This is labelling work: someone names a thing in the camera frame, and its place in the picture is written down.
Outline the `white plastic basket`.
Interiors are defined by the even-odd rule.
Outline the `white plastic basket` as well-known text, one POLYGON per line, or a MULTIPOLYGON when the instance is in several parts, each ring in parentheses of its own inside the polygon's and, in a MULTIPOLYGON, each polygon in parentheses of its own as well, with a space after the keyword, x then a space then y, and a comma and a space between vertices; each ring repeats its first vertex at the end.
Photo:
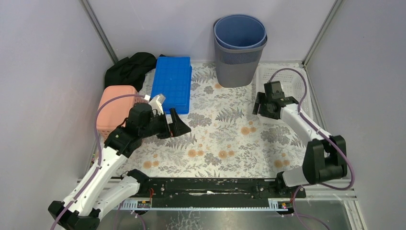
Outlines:
MULTIPOLYGON (((280 64, 260 64, 256 69, 256 92, 265 92, 264 84, 267 83, 272 75, 279 69, 285 68, 280 64)), ((306 71, 298 65, 288 66, 288 68, 295 69, 303 75, 305 81, 294 71, 283 70, 272 79, 279 81, 286 96, 292 96, 296 100, 300 100, 304 95, 304 101, 301 104, 301 109, 311 119, 313 119, 313 107, 310 97, 310 86, 308 85, 308 78, 306 71)))

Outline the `pink plastic basket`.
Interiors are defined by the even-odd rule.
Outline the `pink plastic basket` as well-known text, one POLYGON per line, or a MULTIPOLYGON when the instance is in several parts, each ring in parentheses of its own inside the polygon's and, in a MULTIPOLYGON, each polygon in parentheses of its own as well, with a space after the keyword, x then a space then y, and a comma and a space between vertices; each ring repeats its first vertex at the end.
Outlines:
POLYGON ((101 97, 99 106, 102 106, 108 100, 131 94, 131 97, 120 98, 108 103, 102 108, 96 121, 96 129, 103 137, 107 139, 108 135, 128 117, 130 109, 137 103, 148 103, 144 96, 137 97, 138 92, 131 85, 114 85, 107 87, 101 97))

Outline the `blue divided plastic tray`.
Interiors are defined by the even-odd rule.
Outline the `blue divided plastic tray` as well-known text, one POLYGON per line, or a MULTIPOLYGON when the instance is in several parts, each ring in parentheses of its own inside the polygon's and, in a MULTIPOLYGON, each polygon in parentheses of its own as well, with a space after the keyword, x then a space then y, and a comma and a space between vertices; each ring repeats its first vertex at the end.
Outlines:
POLYGON ((180 115, 189 113, 192 81, 190 57, 158 57, 151 96, 165 96, 165 113, 171 108, 180 115))

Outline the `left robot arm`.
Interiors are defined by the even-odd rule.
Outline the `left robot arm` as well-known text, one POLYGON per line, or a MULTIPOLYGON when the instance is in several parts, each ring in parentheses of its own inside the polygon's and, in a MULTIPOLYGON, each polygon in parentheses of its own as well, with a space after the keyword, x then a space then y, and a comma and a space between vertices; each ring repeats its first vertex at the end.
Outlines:
POLYGON ((142 172, 125 176, 104 194, 102 190, 116 170, 141 146, 143 139, 151 136, 173 138, 191 132, 174 108, 170 109, 170 115, 172 122, 168 123, 162 110, 153 109, 147 103, 135 104, 124 124, 109 134, 104 147, 99 149, 97 163, 91 166, 82 181, 63 201, 50 204, 48 211, 54 218, 51 229, 60 225, 66 230, 95 230, 125 199, 146 195, 149 185, 142 172))

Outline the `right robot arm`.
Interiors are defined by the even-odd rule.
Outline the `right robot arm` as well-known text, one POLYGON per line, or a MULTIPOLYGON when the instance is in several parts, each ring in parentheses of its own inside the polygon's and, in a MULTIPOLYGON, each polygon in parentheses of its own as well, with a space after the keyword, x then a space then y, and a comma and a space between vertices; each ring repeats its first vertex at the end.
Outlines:
POLYGON ((287 197, 299 185, 320 184, 347 175, 344 138, 332 136, 311 120, 294 97, 285 96, 279 81, 264 84, 264 92, 257 93, 253 114, 283 121, 306 145, 302 166, 277 175, 274 190, 278 196, 287 197))

